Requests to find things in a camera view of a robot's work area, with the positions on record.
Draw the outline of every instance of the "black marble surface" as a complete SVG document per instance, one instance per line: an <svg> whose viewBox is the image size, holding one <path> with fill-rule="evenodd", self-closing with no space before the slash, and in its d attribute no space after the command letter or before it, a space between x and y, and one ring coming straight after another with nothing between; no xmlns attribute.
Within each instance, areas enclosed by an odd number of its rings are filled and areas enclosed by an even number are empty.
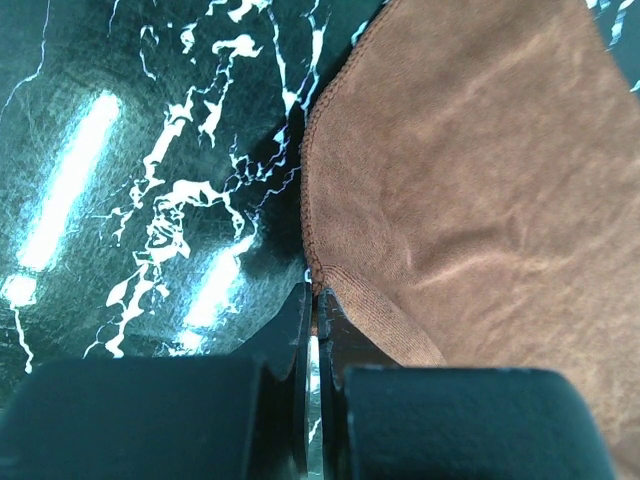
<svg viewBox="0 0 640 480"><path fill-rule="evenodd" d="M279 310L305 122L380 5L0 2L0 408L43 362L229 352Z"/></svg>

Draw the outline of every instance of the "black plastic part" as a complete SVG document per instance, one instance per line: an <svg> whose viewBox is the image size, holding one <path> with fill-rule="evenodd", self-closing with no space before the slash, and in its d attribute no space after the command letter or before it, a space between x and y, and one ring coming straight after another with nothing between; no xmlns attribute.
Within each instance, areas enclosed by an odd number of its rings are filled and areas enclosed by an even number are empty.
<svg viewBox="0 0 640 480"><path fill-rule="evenodd" d="M350 478L347 410L341 394L345 369L355 365L398 367L347 318L335 293L323 290L318 297L318 342L324 475Z"/></svg>
<svg viewBox="0 0 640 480"><path fill-rule="evenodd" d="M36 369L0 420L0 478L298 479L310 317L299 284L232 355Z"/></svg>
<svg viewBox="0 0 640 480"><path fill-rule="evenodd" d="M264 359L277 378L294 371L294 447L299 473L307 473L309 420L307 415L307 363L311 336L311 284L298 283L278 314L263 328L232 352L234 356Z"/></svg>
<svg viewBox="0 0 640 480"><path fill-rule="evenodd" d="M542 370L354 369L354 480L613 479L578 392Z"/></svg>

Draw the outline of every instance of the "glossy countertop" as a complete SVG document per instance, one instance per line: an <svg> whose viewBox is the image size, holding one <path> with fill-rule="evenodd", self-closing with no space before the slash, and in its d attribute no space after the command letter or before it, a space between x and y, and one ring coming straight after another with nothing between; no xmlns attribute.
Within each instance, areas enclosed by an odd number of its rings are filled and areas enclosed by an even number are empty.
<svg viewBox="0 0 640 480"><path fill-rule="evenodd" d="M299 146L380 0L0 2L0 407L233 350L303 281Z"/></svg>

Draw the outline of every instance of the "brown microfiber cloth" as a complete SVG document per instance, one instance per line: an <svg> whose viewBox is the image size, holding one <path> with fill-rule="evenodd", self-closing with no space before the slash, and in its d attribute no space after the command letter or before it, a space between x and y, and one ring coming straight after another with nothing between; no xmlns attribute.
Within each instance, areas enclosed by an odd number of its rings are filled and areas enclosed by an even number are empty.
<svg viewBox="0 0 640 480"><path fill-rule="evenodd" d="M561 371L640 478L640 108L583 0L393 0L302 155L316 293L404 365Z"/></svg>

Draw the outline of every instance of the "stitched edge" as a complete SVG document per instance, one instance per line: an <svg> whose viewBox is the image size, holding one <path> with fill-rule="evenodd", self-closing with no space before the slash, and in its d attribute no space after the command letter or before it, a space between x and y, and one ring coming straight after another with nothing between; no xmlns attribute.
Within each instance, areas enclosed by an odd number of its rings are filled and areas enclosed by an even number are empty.
<svg viewBox="0 0 640 480"><path fill-rule="evenodd" d="M391 0L378 16L373 20L371 26L363 34L360 42L349 55L346 63L342 66L336 77L329 83L329 86L322 92L311 112L309 126L305 130L302 146L300 148L300 165L302 167L302 175L300 180L300 219L302 222L302 244L304 247L307 262L311 267L312 290L314 296L317 296L323 288L327 286L326 275L322 268L322 262L318 258L315 249L315 237L313 227L311 225L311 202L309 200L309 169L308 158L313 148L313 140L318 128L318 123L322 118L324 111L331 105L337 91L344 85L347 75L354 68L355 64L367 52L372 43L374 35L380 31L388 22L390 14L394 12L401 0Z"/></svg>

